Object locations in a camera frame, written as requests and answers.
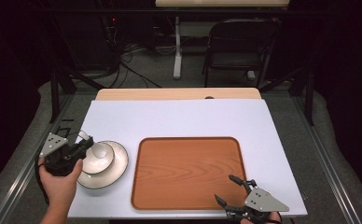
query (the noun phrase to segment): white tabletop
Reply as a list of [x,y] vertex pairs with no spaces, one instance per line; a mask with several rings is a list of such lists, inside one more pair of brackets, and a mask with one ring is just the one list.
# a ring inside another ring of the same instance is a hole
[[289,0],[156,0],[157,7],[287,7]]
[[289,206],[290,211],[282,213],[284,217],[307,215],[264,100],[92,101],[81,129],[96,142],[122,144],[128,152],[129,165],[118,181],[105,188],[78,185],[69,217],[226,218],[224,210],[139,211],[132,207],[140,142],[147,137],[193,136],[237,139],[248,179],[255,179],[260,188]]

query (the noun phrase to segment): brown rectangular tray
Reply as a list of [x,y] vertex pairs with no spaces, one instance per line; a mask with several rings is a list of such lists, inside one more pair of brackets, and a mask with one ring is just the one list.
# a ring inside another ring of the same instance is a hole
[[246,179],[239,143],[232,137],[146,138],[140,143],[132,189],[139,210],[221,209],[214,194],[241,206]]

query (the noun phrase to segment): table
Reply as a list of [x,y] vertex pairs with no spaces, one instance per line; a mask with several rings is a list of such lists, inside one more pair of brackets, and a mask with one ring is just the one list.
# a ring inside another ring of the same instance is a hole
[[[215,99],[204,99],[207,96]],[[139,211],[132,207],[138,145],[144,138],[158,136],[238,139],[247,176],[290,207],[283,217],[307,215],[269,109],[257,89],[104,89],[92,101],[81,129],[96,142],[121,143],[128,151],[129,165],[108,187],[86,189],[77,185],[69,217],[226,218],[224,210]]]
[[[156,7],[287,7],[289,0],[156,0]],[[202,34],[208,36],[211,27],[214,23],[209,22],[206,25],[203,23],[198,24],[198,35]],[[175,17],[175,61],[174,61],[174,75],[175,79],[181,78],[181,30],[182,23],[179,17]]]

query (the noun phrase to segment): chair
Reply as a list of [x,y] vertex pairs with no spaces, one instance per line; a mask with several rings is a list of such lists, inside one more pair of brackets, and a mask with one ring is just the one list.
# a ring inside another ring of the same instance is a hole
[[217,23],[210,31],[204,60],[204,87],[209,69],[258,71],[256,87],[270,46],[278,34],[275,21],[233,19]]

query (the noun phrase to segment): white bowl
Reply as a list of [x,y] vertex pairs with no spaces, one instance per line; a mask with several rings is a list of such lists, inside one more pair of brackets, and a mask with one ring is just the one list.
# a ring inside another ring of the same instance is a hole
[[86,151],[86,158],[83,160],[83,172],[89,175],[95,175],[106,168],[114,160],[114,150],[106,143],[94,143]]
[[88,189],[100,189],[114,183],[123,175],[128,166],[128,153],[121,144],[111,141],[101,143],[106,143],[113,148],[114,159],[108,168],[98,174],[81,173],[78,183]]

